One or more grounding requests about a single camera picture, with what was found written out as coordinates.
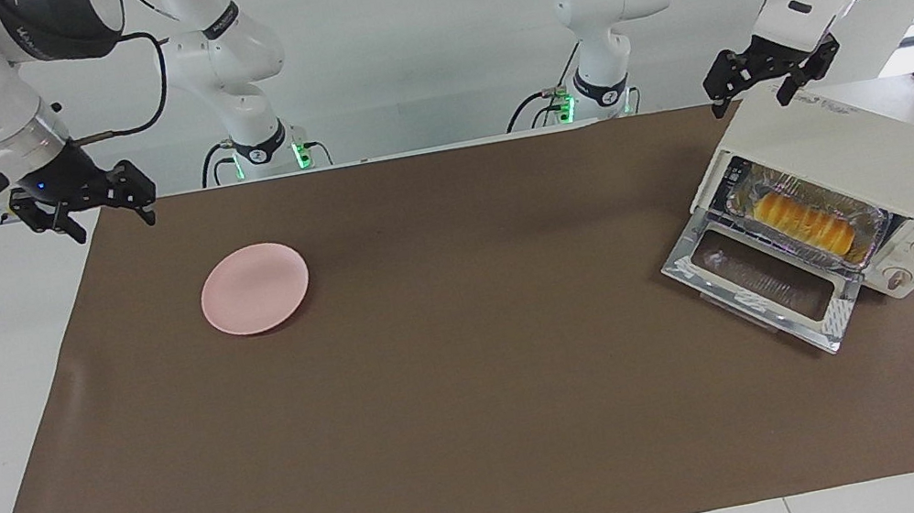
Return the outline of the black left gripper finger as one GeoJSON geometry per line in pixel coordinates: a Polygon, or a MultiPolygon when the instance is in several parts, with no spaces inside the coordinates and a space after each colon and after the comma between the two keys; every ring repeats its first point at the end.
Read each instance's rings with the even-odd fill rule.
{"type": "Polygon", "coordinates": [[[711,100],[713,116],[725,118],[729,103],[757,83],[743,54],[721,51],[703,80],[705,94],[711,100]]]}
{"type": "Polygon", "coordinates": [[[777,102],[783,107],[789,106],[801,88],[825,77],[840,48],[841,44],[830,33],[821,39],[807,59],[789,62],[785,79],[775,93],[777,102]]]}

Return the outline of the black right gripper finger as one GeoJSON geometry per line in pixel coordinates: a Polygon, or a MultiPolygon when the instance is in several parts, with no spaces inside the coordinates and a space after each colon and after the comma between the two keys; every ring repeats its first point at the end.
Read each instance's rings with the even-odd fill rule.
{"type": "Polygon", "coordinates": [[[7,202],[11,213],[33,233],[42,234],[51,231],[71,237],[78,244],[87,243],[87,231],[71,218],[63,208],[63,204],[57,204],[52,210],[46,210],[40,201],[24,189],[11,190],[7,202]]]}
{"type": "Polygon", "coordinates": [[[157,222],[156,184],[131,161],[119,161],[107,174],[114,208],[131,210],[147,226],[157,222]]]}

